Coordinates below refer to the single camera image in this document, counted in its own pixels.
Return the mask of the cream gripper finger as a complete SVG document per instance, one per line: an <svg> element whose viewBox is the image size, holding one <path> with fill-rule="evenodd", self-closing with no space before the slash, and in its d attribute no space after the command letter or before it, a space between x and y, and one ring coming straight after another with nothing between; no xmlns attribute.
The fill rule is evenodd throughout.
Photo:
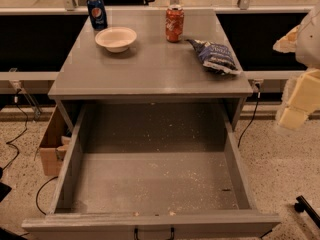
<svg viewBox="0 0 320 240"><path fill-rule="evenodd" d="M282 103L276 114L276 125L296 130L308 117L320 109L320 70L308 68L285 84Z"/></svg>

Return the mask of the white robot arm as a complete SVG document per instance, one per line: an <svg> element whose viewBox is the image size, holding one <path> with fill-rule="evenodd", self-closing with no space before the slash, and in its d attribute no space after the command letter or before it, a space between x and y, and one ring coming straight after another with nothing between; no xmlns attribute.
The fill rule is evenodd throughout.
<svg viewBox="0 0 320 240"><path fill-rule="evenodd" d="M297 62L307 70L287 80L282 104L276 114L278 128L296 130L320 109L320 4L301 23L277 40L273 49L294 53Z"/></svg>

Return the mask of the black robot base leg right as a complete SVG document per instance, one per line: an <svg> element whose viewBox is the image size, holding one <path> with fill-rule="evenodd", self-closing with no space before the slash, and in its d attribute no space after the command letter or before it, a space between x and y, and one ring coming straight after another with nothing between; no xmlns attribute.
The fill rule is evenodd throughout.
<svg viewBox="0 0 320 240"><path fill-rule="evenodd" d="M320 229L320 216L302 195L296 198L294 209L298 213L306 212L307 215L311 218L311 220Z"/></svg>

